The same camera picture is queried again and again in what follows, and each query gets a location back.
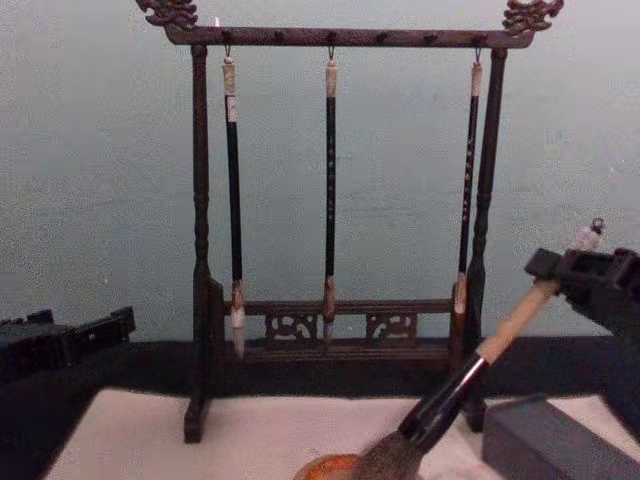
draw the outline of brush with dark bristles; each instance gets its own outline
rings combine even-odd
[[[602,220],[581,231],[572,249],[593,250],[602,233]],[[536,280],[496,333],[483,341],[433,397],[423,398],[402,421],[398,430],[363,454],[352,480],[414,480],[422,457],[438,443],[458,416],[462,403],[484,372],[509,347],[513,339],[558,292],[555,281]]]

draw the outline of white felt mat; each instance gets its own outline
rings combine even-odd
[[[598,397],[551,403],[640,460],[640,446]],[[212,402],[201,444],[184,445],[183,398],[105,390],[98,394],[49,480],[289,480],[328,453],[358,453],[391,432],[414,399],[235,398]],[[494,480],[480,460],[481,435],[458,417],[424,458],[427,480]]]

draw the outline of black box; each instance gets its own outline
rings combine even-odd
[[[482,459],[511,480],[638,480],[640,463],[537,395],[491,407]]]

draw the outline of brush bristles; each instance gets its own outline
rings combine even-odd
[[[387,435],[356,463],[352,480],[415,480],[423,453],[400,433]]]

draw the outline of wooden foot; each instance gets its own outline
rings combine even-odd
[[[184,443],[200,443],[204,421],[209,412],[209,399],[192,398],[184,416]]]

